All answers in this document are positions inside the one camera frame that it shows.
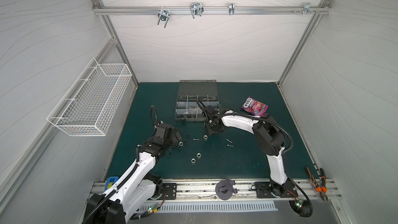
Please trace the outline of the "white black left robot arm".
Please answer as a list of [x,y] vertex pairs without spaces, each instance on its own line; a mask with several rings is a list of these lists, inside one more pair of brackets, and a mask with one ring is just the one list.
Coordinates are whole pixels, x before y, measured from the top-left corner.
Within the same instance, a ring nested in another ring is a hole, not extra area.
[[126,224],[149,198],[159,194],[162,179],[149,172],[173,145],[182,142],[178,129],[159,123],[148,140],[138,145],[136,159],[102,194],[88,200],[83,224]]

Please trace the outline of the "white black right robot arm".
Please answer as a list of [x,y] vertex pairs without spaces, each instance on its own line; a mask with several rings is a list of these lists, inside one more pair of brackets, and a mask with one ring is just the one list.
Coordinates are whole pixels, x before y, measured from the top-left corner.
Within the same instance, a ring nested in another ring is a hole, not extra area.
[[270,115],[250,116],[212,106],[200,106],[205,117],[207,135],[224,132],[228,127],[247,131],[255,136],[260,150],[266,154],[270,183],[268,189],[281,197],[287,191],[289,176],[286,174],[284,155],[293,147],[291,135]]

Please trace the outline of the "grey plastic organizer box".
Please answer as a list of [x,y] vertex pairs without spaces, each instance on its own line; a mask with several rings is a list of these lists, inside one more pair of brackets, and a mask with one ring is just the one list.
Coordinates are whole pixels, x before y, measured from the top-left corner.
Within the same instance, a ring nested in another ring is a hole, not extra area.
[[177,121],[203,122],[206,117],[202,114],[197,100],[205,107],[211,106],[219,110],[218,87],[216,80],[181,80],[176,98],[174,118]]

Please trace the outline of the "purple Fox's candy bag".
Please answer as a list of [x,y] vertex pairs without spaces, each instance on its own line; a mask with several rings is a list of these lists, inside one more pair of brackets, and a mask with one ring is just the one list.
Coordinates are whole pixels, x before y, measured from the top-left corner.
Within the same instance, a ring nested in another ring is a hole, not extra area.
[[255,100],[251,97],[248,97],[244,102],[244,104],[242,105],[241,109],[254,116],[262,117],[268,110],[268,105],[258,100]]

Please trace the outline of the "blue tape dispenser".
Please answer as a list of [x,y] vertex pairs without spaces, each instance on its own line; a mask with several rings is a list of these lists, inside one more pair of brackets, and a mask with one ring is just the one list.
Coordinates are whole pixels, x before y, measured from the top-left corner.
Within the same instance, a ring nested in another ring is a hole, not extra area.
[[108,190],[114,183],[116,183],[119,180],[118,176],[111,176],[107,179],[105,183],[105,190]]

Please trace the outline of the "black round cap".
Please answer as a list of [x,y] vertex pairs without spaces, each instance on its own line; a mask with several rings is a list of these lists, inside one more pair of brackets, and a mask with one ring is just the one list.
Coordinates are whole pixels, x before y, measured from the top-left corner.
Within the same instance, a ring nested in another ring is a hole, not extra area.
[[216,195],[224,201],[229,200],[234,194],[238,193],[238,190],[234,188],[236,185],[235,180],[224,179],[216,184],[215,192]]

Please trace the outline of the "metal u-bolt clamp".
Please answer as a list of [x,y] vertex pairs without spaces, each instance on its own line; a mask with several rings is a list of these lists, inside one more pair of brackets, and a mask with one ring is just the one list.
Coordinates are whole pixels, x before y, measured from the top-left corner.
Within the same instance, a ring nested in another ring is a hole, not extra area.
[[166,28],[169,18],[170,18],[170,13],[167,10],[165,9],[159,10],[157,25],[159,25],[160,22],[164,22],[164,28]]
[[204,11],[202,3],[193,3],[193,4],[190,5],[189,8],[190,8],[191,15],[192,15],[192,17],[194,19],[195,19],[196,16],[201,17],[202,13]]

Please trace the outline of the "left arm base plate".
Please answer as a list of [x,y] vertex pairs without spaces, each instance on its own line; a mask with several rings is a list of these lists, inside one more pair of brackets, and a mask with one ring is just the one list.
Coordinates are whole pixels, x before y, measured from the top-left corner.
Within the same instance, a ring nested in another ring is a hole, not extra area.
[[155,187],[151,200],[175,200],[177,195],[176,183],[161,183]]

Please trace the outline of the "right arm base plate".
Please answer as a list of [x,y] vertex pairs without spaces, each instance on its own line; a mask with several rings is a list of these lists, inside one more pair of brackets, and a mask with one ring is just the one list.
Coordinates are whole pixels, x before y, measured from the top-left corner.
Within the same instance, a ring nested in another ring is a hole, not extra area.
[[293,183],[287,180],[283,185],[279,185],[273,181],[257,181],[250,189],[256,193],[256,197],[265,198],[291,198],[298,196],[298,192]]

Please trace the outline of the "metal bracket clip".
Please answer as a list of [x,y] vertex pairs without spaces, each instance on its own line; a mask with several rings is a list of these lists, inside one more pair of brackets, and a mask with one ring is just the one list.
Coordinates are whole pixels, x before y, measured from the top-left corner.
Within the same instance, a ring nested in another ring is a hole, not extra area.
[[230,16],[234,15],[234,11],[235,11],[235,5],[234,5],[234,3],[230,3],[229,4],[229,15]]

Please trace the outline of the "orange handled pliers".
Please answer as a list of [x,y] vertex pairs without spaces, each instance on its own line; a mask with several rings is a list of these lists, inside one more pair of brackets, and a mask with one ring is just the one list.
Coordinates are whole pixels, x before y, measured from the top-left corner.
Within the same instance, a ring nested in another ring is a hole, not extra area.
[[322,201],[328,201],[328,196],[327,196],[327,187],[326,187],[326,175],[325,175],[325,171],[323,168],[319,169],[320,172],[320,179],[321,179],[321,184],[319,184],[316,180],[314,175],[311,174],[310,170],[308,167],[305,168],[307,171],[307,174],[309,176],[309,179],[311,180],[311,182],[313,183],[313,185],[315,186],[316,191],[320,194],[321,200]]

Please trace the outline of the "aluminium crossbar rail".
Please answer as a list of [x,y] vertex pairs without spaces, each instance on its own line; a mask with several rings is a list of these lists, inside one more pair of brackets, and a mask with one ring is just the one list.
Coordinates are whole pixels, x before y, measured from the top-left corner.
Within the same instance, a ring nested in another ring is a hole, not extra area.
[[[294,15],[293,10],[299,11],[304,6],[236,6],[234,15]],[[203,6],[203,16],[207,15],[226,15],[229,16],[229,6]],[[313,10],[319,10],[321,15],[329,14],[331,7],[311,6]],[[94,9],[94,14],[98,16],[118,16],[118,15],[138,15],[156,16],[159,10],[167,10],[171,16],[191,15],[189,6],[169,6],[169,7],[100,7]]]

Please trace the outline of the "metal bracket with screws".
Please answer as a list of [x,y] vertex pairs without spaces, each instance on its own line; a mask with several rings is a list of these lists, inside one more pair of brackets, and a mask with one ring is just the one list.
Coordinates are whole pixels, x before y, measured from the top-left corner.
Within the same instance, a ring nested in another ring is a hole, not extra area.
[[299,10],[299,11],[295,11],[295,10],[293,10],[292,11],[294,14],[300,14],[300,15],[317,15],[317,14],[320,14],[320,11],[319,10],[313,10],[312,8],[311,8],[311,4],[310,3],[307,3],[304,7],[303,7],[303,9],[301,9],[301,10]]

